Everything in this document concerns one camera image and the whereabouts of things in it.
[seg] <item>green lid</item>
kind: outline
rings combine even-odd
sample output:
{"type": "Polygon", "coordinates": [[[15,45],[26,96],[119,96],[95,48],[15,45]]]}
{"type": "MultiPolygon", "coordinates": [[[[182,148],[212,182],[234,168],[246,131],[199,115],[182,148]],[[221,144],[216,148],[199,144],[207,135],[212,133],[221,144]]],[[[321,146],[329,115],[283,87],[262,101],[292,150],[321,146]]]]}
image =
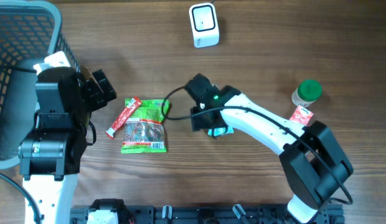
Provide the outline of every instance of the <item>green lid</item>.
{"type": "Polygon", "coordinates": [[[322,86],[316,80],[305,80],[298,87],[298,96],[304,101],[315,101],[321,95],[322,86]]]}

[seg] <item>wooden surface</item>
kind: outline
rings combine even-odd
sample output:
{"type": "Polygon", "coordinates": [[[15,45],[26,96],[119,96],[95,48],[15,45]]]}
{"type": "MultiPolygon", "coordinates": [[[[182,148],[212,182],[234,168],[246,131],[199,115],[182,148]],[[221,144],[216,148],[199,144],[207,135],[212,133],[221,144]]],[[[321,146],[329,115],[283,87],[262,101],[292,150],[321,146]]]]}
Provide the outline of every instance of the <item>wooden surface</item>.
{"type": "MultiPolygon", "coordinates": [[[[214,141],[190,121],[166,121],[168,152],[120,154],[123,131],[105,130],[123,98],[162,98],[196,73],[232,85],[289,118],[305,79],[323,96],[309,109],[354,166],[347,223],[386,223],[386,1],[217,1],[220,43],[195,49],[189,7],[197,2],[58,4],[80,64],[102,68],[118,98],[93,113],[98,141],[85,151],[73,204],[122,198],[128,205],[256,205],[292,197],[278,158],[240,131],[214,141]]],[[[194,102],[171,98],[171,114],[194,102]]],[[[6,174],[21,182],[18,168],[6,174]]],[[[0,223],[23,223],[24,199],[0,180],[0,223]]]]}

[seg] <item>blue basket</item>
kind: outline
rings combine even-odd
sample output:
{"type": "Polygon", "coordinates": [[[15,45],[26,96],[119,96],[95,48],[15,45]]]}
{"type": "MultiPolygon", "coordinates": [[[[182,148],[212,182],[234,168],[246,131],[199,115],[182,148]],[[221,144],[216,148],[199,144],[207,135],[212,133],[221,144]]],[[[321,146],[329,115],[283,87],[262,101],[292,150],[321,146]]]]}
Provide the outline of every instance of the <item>blue basket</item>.
{"type": "MultiPolygon", "coordinates": [[[[62,15],[44,1],[0,1],[0,65],[33,69],[64,51],[80,67],[62,32],[62,15]]],[[[17,149],[33,125],[37,75],[0,68],[0,169],[19,163],[17,149]]]]}

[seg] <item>snack bag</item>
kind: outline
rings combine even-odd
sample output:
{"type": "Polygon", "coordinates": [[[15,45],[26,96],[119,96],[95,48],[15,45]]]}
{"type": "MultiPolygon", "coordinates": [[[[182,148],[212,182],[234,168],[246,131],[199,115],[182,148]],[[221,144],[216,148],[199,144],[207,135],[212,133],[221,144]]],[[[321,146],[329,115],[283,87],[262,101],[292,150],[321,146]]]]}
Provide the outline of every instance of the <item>snack bag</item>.
{"type": "MultiPolygon", "coordinates": [[[[125,99],[125,106],[131,99],[125,99]]],[[[126,120],[125,135],[121,147],[122,154],[142,152],[166,152],[165,132],[161,114],[163,100],[142,100],[140,107],[126,120]]],[[[164,112],[169,109],[169,101],[164,105],[164,112]]]]}

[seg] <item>black cable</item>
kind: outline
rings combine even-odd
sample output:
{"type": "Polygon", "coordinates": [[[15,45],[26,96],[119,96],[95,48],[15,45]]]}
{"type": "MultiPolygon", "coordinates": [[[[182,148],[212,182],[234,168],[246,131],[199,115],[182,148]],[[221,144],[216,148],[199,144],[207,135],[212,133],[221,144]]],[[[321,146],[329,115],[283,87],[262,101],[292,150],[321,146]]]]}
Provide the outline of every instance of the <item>black cable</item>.
{"type": "Polygon", "coordinates": [[[4,175],[3,173],[0,173],[0,178],[2,180],[5,180],[7,183],[12,185],[14,188],[16,188],[18,191],[20,191],[23,196],[27,199],[29,202],[29,205],[32,207],[32,211],[34,212],[34,221],[36,224],[41,223],[41,218],[40,218],[40,213],[39,213],[39,208],[37,204],[35,203],[35,200],[31,197],[31,195],[24,189],[24,187],[20,186],[18,183],[14,182],[12,179],[4,175]]]}
{"type": "Polygon", "coordinates": [[[342,200],[342,199],[339,199],[339,198],[333,198],[331,197],[329,200],[333,200],[333,201],[337,201],[337,202],[340,202],[340,203],[343,203],[345,205],[352,205],[352,203],[354,203],[354,200],[353,198],[351,197],[350,193],[348,192],[348,190],[345,188],[344,184],[342,184],[342,182],[338,179],[338,177],[334,174],[334,172],[331,170],[331,168],[326,164],[326,162],[321,158],[321,156],[314,150],[312,149],[311,146],[309,146],[308,144],[306,144],[298,135],[296,135],[294,132],[290,131],[289,128],[286,128],[284,127],[283,125],[281,125],[279,122],[273,120],[272,118],[268,117],[267,115],[261,113],[261,112],[258,112],[256,110],[253,110],[251,108],[246,108],[246,107],[243,107],[243,106],[221,106],[221,107],[218,107],[218,108],[211,108],[211,109],[208,109],[208,110],[205,110],[205,111],[201,111],[201,112],[198,112],[196,114],[190,114],[190,115],[187,115],[187,116],[181,116],[181,117],[176,117],[176,118],[170,118],[168,117],[167,114],[164,113],[164,105],[165,105],[165,102],[166,100],[168,100],[168,98],[174,94],[175,92],[183,89],[184,86],[181,86],[175,90],[173,90],[172,92],[170,92],[165,98],[164,98],[164,101],[162,102],[162,105],[161,105],[161,113],[162,115],[164,116],[164,119],[169,119],[171,121],[180,121],[180,120],[183,120],[183,119],[191,119],[193,117],[196,117],[196,116],[201,116],[203,114],[206,114],[206,113],[210,113],[210,112],[213,112],[213,111],[221,111],[221,110],[224,110],[224,109],[238,109],[238,110],[244,110],[244,111],[247,111],[247,112],[251,112],[251,113],[254,113],[258,116],[261,116],[263,118],[265,118],[266,120],[268,120],[269,122],[273,123],[274,125],[276,125],[277,127],[279,127],[280,129],[284,130],[286,133],[290,134],[292,137],[294,137],[295,139],[297,139],[298,142],[300,142],[304,147],[306,147],[309,151],[312,152],[312,154],[320,161],[320,163],[327,169],[327,171],[330,173],[331,177],[337,182],[338,186],[341,188],[341,190],[344,192],[345,196],[348,198],[348,202],[345,201],[345,200],[342,200]]]}
{"type": "Polygon", "coordinates": [[[95,129],[95,126],[93,125],[93,123],[91,121],[89,121],[89,126],[92,129],[93,142],[87,142],[87,145],[88,146],[93,146],[93,144],[96,142],[96,129],[95,129]]]}
{"type": "Polygon", "coordinates": [[[17,70],[20,72],[37,73],[37,70],[35,70],[35,69],[20,68],[20,67],[16,67],[13,65],[0,65],[0,69],[11,69],[11,70],[17,70]]]}

